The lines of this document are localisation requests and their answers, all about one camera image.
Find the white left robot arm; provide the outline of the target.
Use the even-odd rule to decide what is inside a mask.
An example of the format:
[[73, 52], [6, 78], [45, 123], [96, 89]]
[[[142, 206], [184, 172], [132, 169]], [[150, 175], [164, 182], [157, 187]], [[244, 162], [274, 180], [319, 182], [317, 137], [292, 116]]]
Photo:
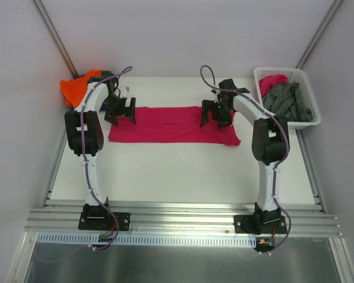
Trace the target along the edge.
[[129, 73], [132, 66], [117, 74], [105, 71], [100, 76], [88, 79], [87, 91], [80, 104], [64, 115], [69, 148], [77, 156], [84, 176], [86, 189], [85, 207], [94, 210], [91, 221], [99, 228], [111, 225], [112, 214], [108, 204], [107, 189], [100, 176], [100, 158], [104, 136], [99, 119], [99, 110], [106, 104], [104, 120], [118, 126], [117, 119], [125, 117], [136, 124], [136, 99], [132, 97], [127, 106], [127, 97], [116, 94], [120, 77]]

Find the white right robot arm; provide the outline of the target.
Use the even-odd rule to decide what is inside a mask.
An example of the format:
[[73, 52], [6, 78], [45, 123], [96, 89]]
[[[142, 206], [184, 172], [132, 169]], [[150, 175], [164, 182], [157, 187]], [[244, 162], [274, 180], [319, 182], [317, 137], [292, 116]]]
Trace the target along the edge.
[[211, 120], [218, 123], [219, 130], [229, 127], [235, 112], [253, 126], [251, 150], [258, 161], [260, 180], [252, 225], [257, 232], [267, 232], [281, 217], [278, 186], [281, 164], [290, 151], [287, 120], [266, 110], [248, 89], [237, 88], [231, 78], [211, 88], [215, 99], [202, 101], [202, 127]]

